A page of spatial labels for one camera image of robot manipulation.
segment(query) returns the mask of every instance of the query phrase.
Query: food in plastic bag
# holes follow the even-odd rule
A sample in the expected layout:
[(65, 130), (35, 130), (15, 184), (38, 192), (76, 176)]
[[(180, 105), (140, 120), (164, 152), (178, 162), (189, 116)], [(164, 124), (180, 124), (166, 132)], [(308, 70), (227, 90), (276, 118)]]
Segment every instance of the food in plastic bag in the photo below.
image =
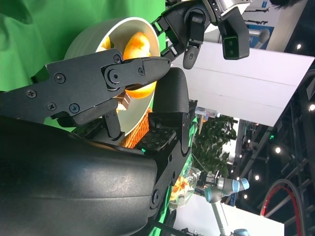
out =
[(189, 172), (185, 172), (184, 175), (178, 177), (175, 185), (172, 187), (168, 205), (170, 210), (175, 210), (187, 204), (195, 191), (200, 173), (200, 170), (191, 167)]

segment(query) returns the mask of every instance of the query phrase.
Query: white panel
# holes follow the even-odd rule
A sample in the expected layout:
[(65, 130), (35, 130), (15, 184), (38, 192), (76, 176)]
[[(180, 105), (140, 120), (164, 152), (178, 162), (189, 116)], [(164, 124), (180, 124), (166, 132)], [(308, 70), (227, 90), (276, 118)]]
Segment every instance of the white panel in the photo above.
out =
[[(183, 56), (173, 62), (182, 68)], [(225, 60), (222, 46), (204, 42), (191, 70), (184, 70), (189, 98), (231, 117), (274, 126), (314, 58), (251, 49)]]
[[(223, 209), (231, 231), (247, 229), (250, 236), (284, 236), (282, 223), (228, 205), (223, 205)], [(196, 230), (205, 236), (220, 235), (211, 205), (196, 194), (186, 206), (177, 209), (174, 227), (188, 228), (190, 232)]]
[(226, 116), (238, 117), (268, 126), (274, 126), (283, 111), (283, 108), (255, 104), (246, 100), (191, 89), (189, 89), (189, 97), (191, 99), (198, 98), (199, 107), (210, 108)]
[(285, 107), (295, 91), (295, 87), (290, 85), (195, 67), (184, 71), (189, 89), (206, 91), (220, 96), (233, 97), (273, 107)]
[[(182, 65), (183, 56), (173, 64)], [(298, 86), (313, 60), (313, 57), (260, 49), (250, 49), (250, 56), (241, 60), (225, 60), (221, 44), (204, 42), (194, 67)]]

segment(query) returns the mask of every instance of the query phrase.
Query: bowl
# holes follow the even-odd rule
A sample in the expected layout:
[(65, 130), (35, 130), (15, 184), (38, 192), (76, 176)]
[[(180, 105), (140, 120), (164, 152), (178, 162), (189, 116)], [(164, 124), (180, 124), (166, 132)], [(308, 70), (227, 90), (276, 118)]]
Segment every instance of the bowl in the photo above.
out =
[[(150, 42), (151, 55), (159, 57), (158, 36), (153, 27), (142, 18), (129, 17), (111, 19), (87, 28), (74, 39), (64, 58), (70, 59), (95, 53), (108, 36), (110, 37), (110, 41), (114, 43), (115, 48), (124, 54), (127, 43), (137, 32), (145, 33)], [(121, 131), (127, 135), (138, 125), (152, 99), (153, 93), (142, 99), (132, 98), (127, 111), (118, 112)]]

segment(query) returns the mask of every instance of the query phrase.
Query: orange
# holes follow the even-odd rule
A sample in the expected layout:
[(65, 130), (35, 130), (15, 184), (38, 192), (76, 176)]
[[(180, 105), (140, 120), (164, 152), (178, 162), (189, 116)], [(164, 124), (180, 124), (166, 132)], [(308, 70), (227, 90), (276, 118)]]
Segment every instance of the orange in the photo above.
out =
[(130, 97), (140, 99), (140, 98), (144, 98), (144, 97), (149, 96), (154, 91), (155, 88), (156, 88), (156, 82), (153, 82), (153, 83), (146, 85), (142, 88), (139, 88), (137, 90), (127, 90), (126, 89), (126, 93)]
[[(124, 51), (124, 60), (133, 58), (150, 57), (150, 43), (146, 35), (142, 32), (136, 33), (129, 42)], [(146, 85), (137, 90), (126, 90), (126, 93), (132, 98), (144, 98), (149, 96), (155, 89), (156, 82)]]

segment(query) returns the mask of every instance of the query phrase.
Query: ceiling light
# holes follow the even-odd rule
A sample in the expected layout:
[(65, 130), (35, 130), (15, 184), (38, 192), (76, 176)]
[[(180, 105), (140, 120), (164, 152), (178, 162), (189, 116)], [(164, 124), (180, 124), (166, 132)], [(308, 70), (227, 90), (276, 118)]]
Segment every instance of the ceiling light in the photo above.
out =
[(309, 111), (310, 112), (313, 112), (315, 110), (315, 104), (311, 104), (310, 106), (309, 106)]
[(281, 148), (280, 148), (280, 147), (277, 147), (275, 151), (276, 151), (276, 153), (279, 154), (279, 153), (281, 152)]

